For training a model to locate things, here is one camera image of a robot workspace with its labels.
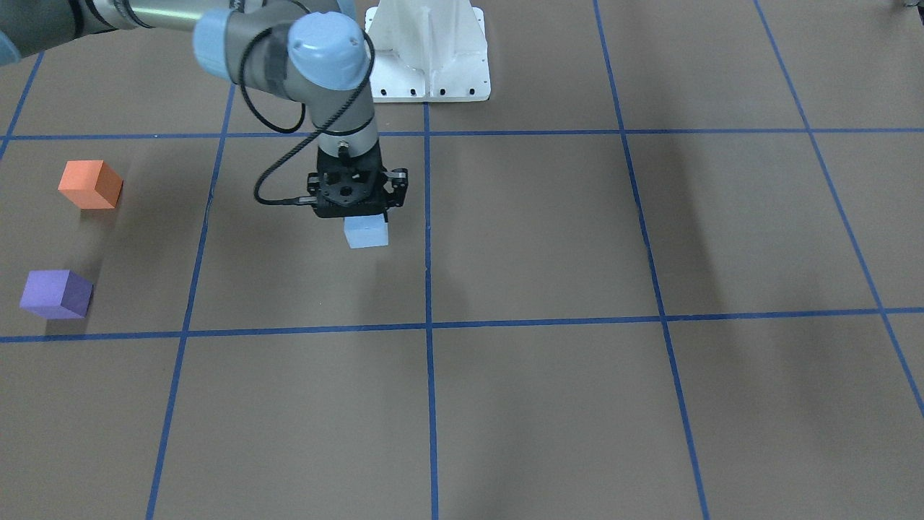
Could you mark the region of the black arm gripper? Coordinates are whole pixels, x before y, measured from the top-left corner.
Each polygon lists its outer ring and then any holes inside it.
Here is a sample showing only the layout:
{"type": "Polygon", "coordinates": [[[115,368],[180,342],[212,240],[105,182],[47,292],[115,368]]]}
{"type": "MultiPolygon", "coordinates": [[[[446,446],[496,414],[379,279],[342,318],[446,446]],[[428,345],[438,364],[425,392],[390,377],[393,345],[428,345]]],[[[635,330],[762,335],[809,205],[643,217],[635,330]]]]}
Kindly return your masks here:
{"type": "Polygon", "coordinates": [[[316,165],[307,188],[315,198],[314,214],[323,220],[380,216],[405,204],[409,172],[384,168],[379,148],[359,157],[334,157],[321,150],[316,165]]]}

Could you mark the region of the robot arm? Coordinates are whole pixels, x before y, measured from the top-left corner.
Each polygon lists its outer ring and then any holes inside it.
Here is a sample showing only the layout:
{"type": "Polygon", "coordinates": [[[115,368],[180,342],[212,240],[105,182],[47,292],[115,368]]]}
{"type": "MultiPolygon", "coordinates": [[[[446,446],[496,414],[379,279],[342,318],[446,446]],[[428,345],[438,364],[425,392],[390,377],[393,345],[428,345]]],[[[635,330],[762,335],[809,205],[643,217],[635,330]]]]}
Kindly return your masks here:
{"type": "Polygon", "coordinates": [[[205,72],[228,80],[267,129],[313,130],[255,182],[258,204],[375,218],[405,204],[407,171],[384,167],[372,39],[338,1],[4,1],[2,64],[89,35],[188,32],[205,72]]]}

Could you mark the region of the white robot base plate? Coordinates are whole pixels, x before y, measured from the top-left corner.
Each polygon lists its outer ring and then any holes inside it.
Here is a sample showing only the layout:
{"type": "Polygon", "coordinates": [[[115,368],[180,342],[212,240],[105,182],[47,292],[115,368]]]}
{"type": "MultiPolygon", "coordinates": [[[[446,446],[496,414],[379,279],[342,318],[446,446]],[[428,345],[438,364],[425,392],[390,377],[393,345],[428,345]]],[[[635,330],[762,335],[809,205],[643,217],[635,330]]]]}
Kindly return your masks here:
{"type": "MultiPolygon", "coordinates": [[[[376,6],[371,6],[369,9],[375,9],[376,6]]],[[[363,17],[365,32],[367,10],[363,17]]],[[[455,66],[449,66],[435,73],[423,73],[406,68],[397,63],[395,59],[376,52],[372,72],[372,96],[377,103],[487,101],[492,93],[488,57],[480,62],[471,59],[463,60],[455,66]]]]}

